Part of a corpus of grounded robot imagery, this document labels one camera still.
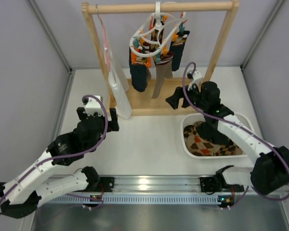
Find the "white plastic clip hanger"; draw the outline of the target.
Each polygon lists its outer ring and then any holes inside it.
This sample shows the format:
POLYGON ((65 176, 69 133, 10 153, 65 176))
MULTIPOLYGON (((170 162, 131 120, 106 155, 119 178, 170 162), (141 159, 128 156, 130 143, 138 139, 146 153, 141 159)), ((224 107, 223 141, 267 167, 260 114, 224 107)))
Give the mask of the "white plastic clip hanger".
POLYGON ((161 53, 166 54, 168 42, 175 42, 184 32, 187 21, 186 12, 177 18, 171 13, 161 11, 161 3, 155 3, 155 11, 145 20, 130 39, 131 58, 151 58, 161 53))

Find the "brown striped sock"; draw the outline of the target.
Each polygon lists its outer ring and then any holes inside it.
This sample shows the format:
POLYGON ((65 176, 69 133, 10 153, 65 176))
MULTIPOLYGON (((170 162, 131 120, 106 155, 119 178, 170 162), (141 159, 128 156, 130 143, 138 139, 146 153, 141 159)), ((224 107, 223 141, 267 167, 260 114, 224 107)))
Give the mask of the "brown striped sock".
POLYGON ((166 56, 161 56, 160 62, 156 64, 156 83, 152 94, 152 99, 156 99, 161 92, 164 79, 170 79, 172 75, 172 59, 174 53, 169 51, 166 56))

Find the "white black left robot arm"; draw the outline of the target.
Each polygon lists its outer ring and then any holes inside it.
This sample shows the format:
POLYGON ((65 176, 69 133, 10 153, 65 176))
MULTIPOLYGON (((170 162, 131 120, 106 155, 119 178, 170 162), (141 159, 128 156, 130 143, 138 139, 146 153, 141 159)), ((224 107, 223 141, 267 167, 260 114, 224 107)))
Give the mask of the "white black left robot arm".
POLYGON ((100 184, 94 167, 82 167, 72 176, 52 182, 46 180, 82 159, 101 144, 108 132, 119 131, 118 115, 110 109, 111 119, 97 112, 77 108, 79 122, 68 133, 58 136, 26 171, 10 182, 0 182, 0 215, 23 218, 46 202, 72 192, 92 192, 100 184))

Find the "dark navy sock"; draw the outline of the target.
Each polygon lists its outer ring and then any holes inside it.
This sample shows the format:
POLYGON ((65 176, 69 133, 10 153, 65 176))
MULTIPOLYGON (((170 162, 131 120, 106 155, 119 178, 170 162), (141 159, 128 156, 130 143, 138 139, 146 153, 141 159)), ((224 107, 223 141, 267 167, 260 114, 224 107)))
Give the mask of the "dark navy sock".
POLYGON ((137 59, 137 61, 133 63, 131 55, 132 51, 129 49, 131 84, 136 91, 144 92, 147 87, 147 81, 151 78, 151 74, 142 59, 137 59))

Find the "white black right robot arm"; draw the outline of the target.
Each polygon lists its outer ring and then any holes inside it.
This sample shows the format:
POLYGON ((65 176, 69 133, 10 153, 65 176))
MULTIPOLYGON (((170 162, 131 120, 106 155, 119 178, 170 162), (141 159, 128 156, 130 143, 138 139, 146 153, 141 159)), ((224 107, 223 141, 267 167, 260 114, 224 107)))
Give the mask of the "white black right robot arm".
POLYGON ((253 163, 253 167, 226 166, 216 172, 226 185, 252 187, 260 195, 268 195, 289 185, 289 149, 275 147, 240 123, 235 113, 221 103, 220 90, 214 82, 205 82, 201 89, 195 85, 177 87, 166 102, 177 109, 192 106, 205 121, 197 132, 215 144, 236 144, 253 163))

